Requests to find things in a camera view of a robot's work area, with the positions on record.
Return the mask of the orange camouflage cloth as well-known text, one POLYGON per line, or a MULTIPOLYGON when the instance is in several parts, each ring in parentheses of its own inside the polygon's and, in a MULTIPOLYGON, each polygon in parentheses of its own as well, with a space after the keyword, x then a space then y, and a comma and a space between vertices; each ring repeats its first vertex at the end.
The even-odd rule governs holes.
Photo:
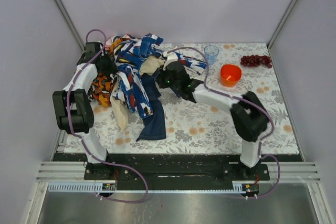
POLYGON ((98 105, 102 107, 111 107, 110 99, 112 91, 117 85, 117 80, 116 72, 109 72, 108 70, 98 72, 87 92, 89 101, 97 101, 98 105))

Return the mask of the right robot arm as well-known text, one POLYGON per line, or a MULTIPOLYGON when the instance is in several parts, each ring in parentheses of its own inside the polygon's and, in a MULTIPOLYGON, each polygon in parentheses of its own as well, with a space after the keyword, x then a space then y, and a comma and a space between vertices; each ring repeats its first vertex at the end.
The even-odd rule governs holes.
POLYGON ((261 135, 267 129, 270 117, 255 93, 248 91, 236 96, 212 89, 204 81, 190 78, 178 61, 160 68, 156 81, 160 88, 170 88, 186 101, 214 106, 229 113, 242 138, 240 162, 248 168, 259 163, 261 135))

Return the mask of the dark blue denim jeans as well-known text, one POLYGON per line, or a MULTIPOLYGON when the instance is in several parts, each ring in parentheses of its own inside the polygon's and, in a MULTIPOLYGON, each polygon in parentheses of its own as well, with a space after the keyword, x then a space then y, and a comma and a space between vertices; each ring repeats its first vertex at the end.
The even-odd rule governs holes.
POLYGON ((142 129, 137 142, 140 140, 158 141, 166 139, 165 116, 161 101, 160 92, 155 84, 155 76, 144 74, 141 78, 144 89, 153 109, 153 114, 142 119, 144 128, 142 129))

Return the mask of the blue white patterned cloth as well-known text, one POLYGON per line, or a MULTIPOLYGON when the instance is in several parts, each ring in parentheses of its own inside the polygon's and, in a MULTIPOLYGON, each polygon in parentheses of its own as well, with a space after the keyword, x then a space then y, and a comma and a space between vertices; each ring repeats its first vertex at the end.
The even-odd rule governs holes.
POLYGON ((165 62, 164 51, 159 48, 162 42, 163 38, 149 33, 111 52, 118 67, 118 86, 112 96, 124 102, 131 112, 138 112, 141 118, 152 115, 153 109, 141 80, 140 67, 149 56, 165 62))

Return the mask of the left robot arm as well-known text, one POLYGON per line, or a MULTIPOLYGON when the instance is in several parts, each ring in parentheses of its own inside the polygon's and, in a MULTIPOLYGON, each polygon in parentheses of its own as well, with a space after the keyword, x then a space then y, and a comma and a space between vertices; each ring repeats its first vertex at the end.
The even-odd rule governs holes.
POLYGON ((93 128, 95 117, 87 93, 99 73, 116 72, 116 64, 106 53, 104 44, 87 42, 74 76, 62 90, 52 95, 59 129, 76 138, 91 164, 106 162, 108 151, 93 128))

